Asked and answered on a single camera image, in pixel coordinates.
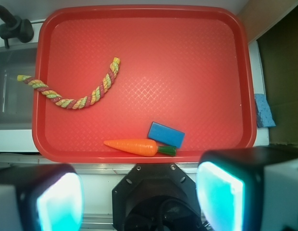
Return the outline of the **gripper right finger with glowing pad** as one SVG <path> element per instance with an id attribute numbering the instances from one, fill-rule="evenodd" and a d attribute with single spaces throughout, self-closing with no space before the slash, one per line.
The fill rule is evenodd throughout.
<path id="1" fill-rule="evenodd" d="M 298 148 L 206 151 L 196 191 L 215 231 L 298 231 Z"/>

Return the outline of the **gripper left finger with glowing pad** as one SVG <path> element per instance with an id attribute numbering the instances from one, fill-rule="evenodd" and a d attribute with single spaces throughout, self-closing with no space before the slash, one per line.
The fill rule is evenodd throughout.
<path id="1" fill-rule="evenodd" d="M 69 164 L 0 169 L 0 231 L 78 231 L 84 189 Z"/>

